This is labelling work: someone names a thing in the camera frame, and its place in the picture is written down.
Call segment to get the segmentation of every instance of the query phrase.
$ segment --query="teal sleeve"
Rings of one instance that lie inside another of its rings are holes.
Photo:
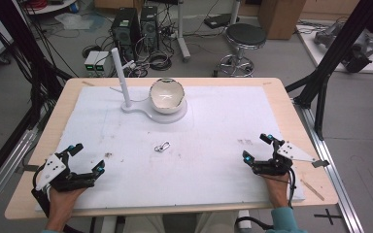
[[[298,229],[293,211],[290,207],[274,209],[271,215],[274,229],[267,230],[266,233],[306,233],[306,231]]]

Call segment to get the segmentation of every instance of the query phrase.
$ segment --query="wooden table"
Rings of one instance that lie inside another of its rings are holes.
[[[318,155],[302,125],[295,108],[280,80],[275,78],[257,79],[207,79],[207,78],[177,78],[177,81],[184,86],[262,86],[268,98],[273,114],[281,130],[283,139],[291,141],[301,149],[315,158]],[[128,86],[150,86],[155,82],[154,78],[127,79]],[[42,165],[46,158],[55,152],[62,131],[67,124],[69,116],[75,108],[80,91],[84,86],[117,86],[118,79],[73,79],[68,81],[53,110],[51,118],[41,136],[41,139],[34,150],[29,161],[30,165]],[[337,194],[332,183],[322,167],[314,168],[308,162],[294,161],[297,168],[298,178],[304,186],[306,200],[293,203],[293,206],[316,206],[333,205],[338,201]],[[45,217],[43,213],[35,211],[37,205],[30,193],[32,189],[33,172],[24,172],[15,190],[15,193],[5,212],[8,219],[26,219]],[[208,206],[180,206],[180,207],[159,207],[159,208],[124,208],[124,209],[103,209],[76,211],[74,216],[128,216],[156,213],[198,213],[207,211],[224,210],[247,210],[270,208],[269,203],[257,204],[225,204]]]

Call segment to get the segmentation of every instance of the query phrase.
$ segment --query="small metal object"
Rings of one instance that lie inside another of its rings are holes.
[[[165,142],[165,143],[161,144],[160,146],[156,146],[155,151],[163,152],[164,150],[167,150],[170,146],[171,146],[171,144],[169,144],[169,142]]]

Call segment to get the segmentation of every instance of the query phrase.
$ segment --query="chair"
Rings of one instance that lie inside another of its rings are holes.
[[[259,27],[236,23],[230,25],[225,34],[229,43],[236,47],[238,52],[221,59],[214,70],[213,77],[218,76],[218,71],[224,72],[229,77],[252,77],[254,64],[244,56],[244,50],[262,48],[266,41],[266,33]]]

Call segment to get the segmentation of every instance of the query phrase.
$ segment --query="person's arm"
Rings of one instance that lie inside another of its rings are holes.
[[[269,201],[274,210],[271,212],[274,229],[267,233],[304,233],[298,229],[292,208],[288,206],[287,188],[289,174],[283,176],[262,176],[268,188]]]
[[[42,233],[62,232],[66,222],[71,218],[75,202],[85,190],[86,188],[81,188],[68,192],[58,192],[51,188],[50,216]]]

